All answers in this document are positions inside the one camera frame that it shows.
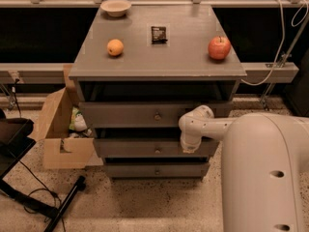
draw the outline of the drawer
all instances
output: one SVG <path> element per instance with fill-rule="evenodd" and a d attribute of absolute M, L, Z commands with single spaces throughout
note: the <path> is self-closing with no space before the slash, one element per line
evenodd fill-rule
<path fill-rule="evenodd" d="M 80 110 L 87 125 L 94 128 L 177 127 L 184 113 L 200 105 L 198 102 L 82 102 Z M 216 117 L 228 116 L 230 101 L 207 103 Z"/>
<path fill-rule="evenodd" d="M 95 139 L 94 144 L 101 158 L 212 157 L 218 147 L 217 141 L 208 138 L 203 139 L 193 154 L 183 152 L 178 138 Z"/>
<path fill-rule="evenodd" d="M 203 178 L 210 168 L 205 163 L 184 164 L 106 164 L 105 174 L 109 178 Z"/>

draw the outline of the terrazzo floor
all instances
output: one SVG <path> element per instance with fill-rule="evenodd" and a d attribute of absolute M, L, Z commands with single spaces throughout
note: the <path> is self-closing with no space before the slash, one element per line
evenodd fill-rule
<path fill-rule="evenodd" d="M 237 96 L 231 117 L 263 111 L 254 96 Z M 269 112 L 292 115 L 280 97 L 268 100 Z M 38 109 L 22 109 L 22 117 L 36 121 Z M 14 110 L 7 117 L 17 117 Z M 77 193 L 64 215 L 66 231 L 119 232 L 221 232 L 222 201 L 220 179 L 221 144 L 211 159 L 211 167 L 203 181 L 196 179 L 152 179 L 110 181 L 102 166 L 81 170 L 47 170 L 42 166 L 42 142 L 38 142 L 22 159 L 34 174 L 64 199 L 78 176 L 86 178 L 86 189 Z M 309 224 L 309 176 L 301 174 L 305 222 Z M 13 188 L 28 194 L 42 186 L 18 163 L 4 179 Z M 33 197 L 53 205 L 47 192 Z M 0 194 L 0 231 L 43 231 L 45 217 L 28 214 L 24 208 Z M 62 222 L 56 232 L 65 231 Z"/>

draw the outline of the orange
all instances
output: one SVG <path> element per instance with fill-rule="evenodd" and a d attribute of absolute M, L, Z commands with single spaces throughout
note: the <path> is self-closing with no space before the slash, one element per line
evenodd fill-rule
<path fill-rule="evenodd" d="M 118 39 L 111 40 L 107 44 L 107 52 L 113 57 L 122 54 L 123 50 L 124 44 Z"/>

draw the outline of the gray tabletop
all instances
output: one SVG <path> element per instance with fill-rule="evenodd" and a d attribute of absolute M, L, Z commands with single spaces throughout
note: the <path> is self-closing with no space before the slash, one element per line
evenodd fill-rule
<path fill-rule="evenodd" d="M 166 27 L 167 43 L 152 44 L 152 26 Z M 208 44 L 215 36 L 225 33 L 208 5 L 134 5 L 120 18 L 98 10 L 70 78 L 235 80 L 246 76 L 233 49 L 224 61 L 209 57 Z M 119 57 L 107 53 L 112 39 L 124 43 Z"/>

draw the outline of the red apple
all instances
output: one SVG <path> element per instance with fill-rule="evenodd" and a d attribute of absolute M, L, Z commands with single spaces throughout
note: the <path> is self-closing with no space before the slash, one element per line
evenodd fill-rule
<path fill-rule="evenodd" d="M 225 59 L 231 50 L 231 42 L 223 36 L 214 37 L 209 43 L 209 55 L 216 60 Z"/>

